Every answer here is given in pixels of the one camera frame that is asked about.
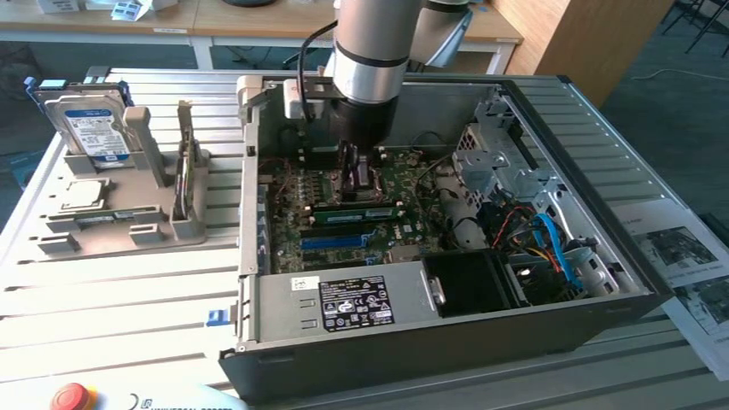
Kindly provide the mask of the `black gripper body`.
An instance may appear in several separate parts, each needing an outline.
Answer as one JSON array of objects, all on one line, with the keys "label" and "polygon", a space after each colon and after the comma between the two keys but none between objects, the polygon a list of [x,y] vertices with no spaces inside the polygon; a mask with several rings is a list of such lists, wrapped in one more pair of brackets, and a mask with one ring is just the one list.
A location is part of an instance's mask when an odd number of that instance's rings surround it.
[{"label": "black gripper body", "polygon": [[389,135],[399,98],[369,104],[336,99],[331,108],[331,132],[345,143],[372,149]]}]

